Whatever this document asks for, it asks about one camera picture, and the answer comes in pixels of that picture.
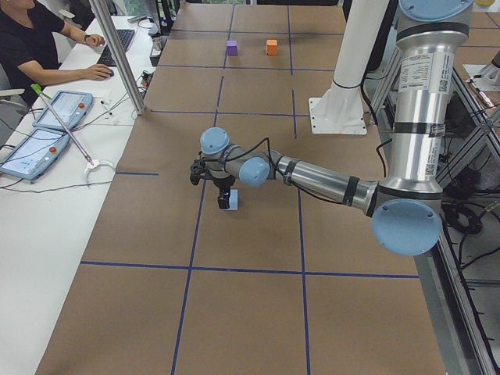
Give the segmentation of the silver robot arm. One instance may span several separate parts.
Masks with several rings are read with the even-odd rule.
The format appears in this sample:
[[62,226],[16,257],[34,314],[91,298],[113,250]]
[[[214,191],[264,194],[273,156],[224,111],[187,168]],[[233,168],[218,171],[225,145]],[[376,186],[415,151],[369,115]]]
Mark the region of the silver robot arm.
[[190,180],[219,188],[221,209],[230,205],[236,181],[258,187],[270,179],[338,205],[361,210],[372,220],[377,241],[399,255],[431,250],[441,233],[442,189],[436,180],[445,114],[452,94],[455,52],[469,36],[470,1],[400,1],[396,47],[401,55],[398,97],[391,133],[391,159],[382,180],[348,174],[359,155],[337,150],[333,170],[281,155],[270,148],[249,150],[222,128],[202,133]]

